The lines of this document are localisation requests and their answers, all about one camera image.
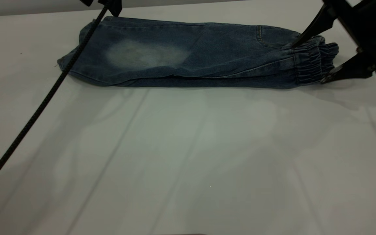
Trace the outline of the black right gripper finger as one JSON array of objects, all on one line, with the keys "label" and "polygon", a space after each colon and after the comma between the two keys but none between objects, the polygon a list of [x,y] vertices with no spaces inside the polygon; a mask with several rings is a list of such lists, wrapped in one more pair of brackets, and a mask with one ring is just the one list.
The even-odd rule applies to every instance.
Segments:
[{"label": "black right gripper finger", "polygon": [[336,10],[331,3],[324,3],[312,20],[310,25],[299,35],[297,40],[292,44],[296,48],[310,40],[312,37],[321,34],[333,27],[333,22],[337,19]]},{"label": "black right gripper finger", "polygon": [[342,65],[333,68],[321,79],[322,84],[345,79],[367,79],[372,76],[376,66],[365,53],[357,53]]}]

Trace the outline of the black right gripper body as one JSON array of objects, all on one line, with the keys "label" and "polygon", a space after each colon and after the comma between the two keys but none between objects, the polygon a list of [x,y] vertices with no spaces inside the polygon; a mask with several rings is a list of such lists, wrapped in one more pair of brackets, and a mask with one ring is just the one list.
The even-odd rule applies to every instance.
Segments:
[{"label": "black right gripper body", "polygon": [[357,44],[357,53],[365,52],[376,66],[376,0],[363,0],[355,6],[339,0],[338,19]]}]

